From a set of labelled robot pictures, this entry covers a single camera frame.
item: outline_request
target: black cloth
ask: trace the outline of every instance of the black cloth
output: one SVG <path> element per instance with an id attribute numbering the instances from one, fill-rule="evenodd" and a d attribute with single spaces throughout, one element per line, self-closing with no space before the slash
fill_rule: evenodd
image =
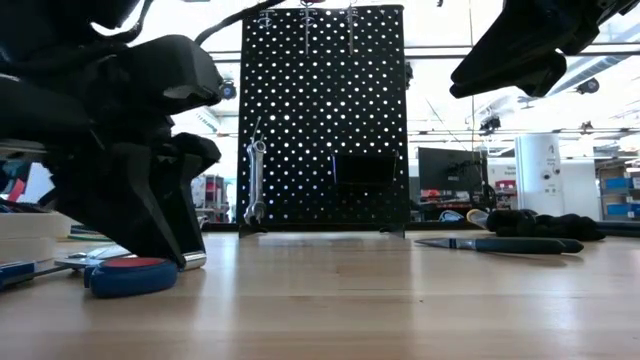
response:
<path id="1" fill-rule="evenodd" d="M 591 218 L 576 214 L 538 215 L 531 210 L 498 210 L 489 214 L 487 229 L 498 236 L 543 237 L 598 241 L 605 235 Z"/>

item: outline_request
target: black pegboard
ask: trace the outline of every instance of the black pegboard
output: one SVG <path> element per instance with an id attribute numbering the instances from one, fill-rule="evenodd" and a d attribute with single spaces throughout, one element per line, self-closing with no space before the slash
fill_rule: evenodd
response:
<path id="1" fill-rule="evenodd" d="M 314 9 L 305 55 L 304 10 L 243 24 L 237 219 L 249 203 L 246 148 L 256 124 L 267 144 L 263 224 L 409 221 L 402 6 L 355 8 L 354 54 L 345 9 Z M 332 153 L 399 154 L 384 190 L 338 191 Z"/>

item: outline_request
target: security camera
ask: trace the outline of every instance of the security camera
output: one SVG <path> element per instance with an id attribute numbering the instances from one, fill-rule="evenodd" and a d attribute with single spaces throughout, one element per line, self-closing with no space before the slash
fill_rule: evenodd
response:
<path id="1" fill-rule="evenodd" d="M 595 94 L 598 90 L 600 90 L 600 83 L 595 78 L 583 82 L 576 88 L 576 91 L 580 95 Z"/>
<path id="2" fill-rule="evenodd" d="M 238 90 L 233 80 L 225 80 L 220 87 L 220 92 L 224 100 L 233 100 L 238 96 Z"/>

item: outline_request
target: white box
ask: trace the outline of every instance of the white box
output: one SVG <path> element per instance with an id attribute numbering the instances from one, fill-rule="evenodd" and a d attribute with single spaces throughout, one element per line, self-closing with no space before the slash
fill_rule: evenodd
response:
<path id="1" fill-rule="evenodd" d="M 52 259 L 58 238 L 70 229 L 70 219 L 59 213 L 0 214 L 0 262 Z"/>

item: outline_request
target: blue bin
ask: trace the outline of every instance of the blue bin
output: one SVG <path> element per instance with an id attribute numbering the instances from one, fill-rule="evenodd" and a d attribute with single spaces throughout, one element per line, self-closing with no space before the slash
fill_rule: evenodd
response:
<path id="1" fill-rule="evenodd" d="M 630 189 L 633 187 L 631 178 L 613 178 L 604 181 L 606 189 Z"/>
<path id="2" fill-rule="evenodd" d="M 629 211 L 633 211 L 635 216 L 640 217 L 640 204 L 609 204 L 607 214 L 627 216 Z"/>

